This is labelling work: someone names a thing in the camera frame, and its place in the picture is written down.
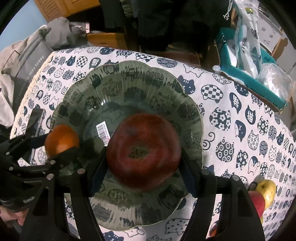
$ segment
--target barcode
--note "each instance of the barcode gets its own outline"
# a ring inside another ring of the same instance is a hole
[[[98,131],[99,137],[104,142],[104,145],[107,146],[110,140],[109,131],[107,129],[106,122],[102,122],[96,126],[96,130]]]
[[[85,31],[86,31],[87,34],[90,32],[89,31],[89,23],[86,23],[85,24]]]

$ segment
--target tablecloth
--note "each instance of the tablecloth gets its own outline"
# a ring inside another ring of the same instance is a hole
[[[196,103],[203,120],[203,168],[216,176],[240,176],[246,187],[252,181],[270,179],[277,185],[272,205],[264,212],[263,229],[268,240],[278,229],[295,197],[296,143],[283,122],[243,85],[215,73],[175,60],[109,47],[88,47],[53,52],[30,84],[12,127],[11,138],[23,134],[33,108],[45,109],[40,134],[49,132],[53,111],[73,83],[105,63],[141,61],[174,75]],[[35,151],[31,165],[46,161],[44,147]],[[101,228],[107,241],[178,241],[183,231],[170,229],[176,222],[186,224],[196,199],[190,194],[178,209],[158,224],[128,231]],[[220,213],[217,195],[211,225]],[[69,227],[76,231],[71,206],[66,204]]]

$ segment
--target green glass bowl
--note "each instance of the green glass bowl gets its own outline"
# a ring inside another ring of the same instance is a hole
[[[197,106],[173,75],[137,61],[99,66],[74,83],[55,109],[51,128],[69,125],[86,146],[90,140],[94,143],[89,152],[99,153],[104,143],[97,125],[105,121],[111,136],[124,119],[140,112],[169,120],[189,158],[202,164],[202,121]],[[66,169],[71,173],[75,167]],[[149,193],[130,191],[108,171],[91,205],[99,225],[123,231],[166,219],[187,194],[179,171]]]

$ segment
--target red and yellow apple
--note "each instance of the red and yellow apple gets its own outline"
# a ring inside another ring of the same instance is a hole
[[[265,200],[260,192],[257,191],[249,191],[249,195],[255,205],[257,213],[259,217],[263,216],[264,208],[265,208]]]
[[[149,192],[170,178],[181,159],[179,136],[158,115],[136,114],[115,130],[107,163],[118,182],[136,192]]]
[[[276,184],[272,180],[262,180],[258,183],[255,191],[260,192],[265,199],[266,210],[273,202],[276,195]]]

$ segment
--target blue wall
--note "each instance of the blue wall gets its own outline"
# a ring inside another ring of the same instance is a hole
[[[0,35],[0,51],[14,42],[23,40],[44,24],[47,22],[34,0],[29,0]]]

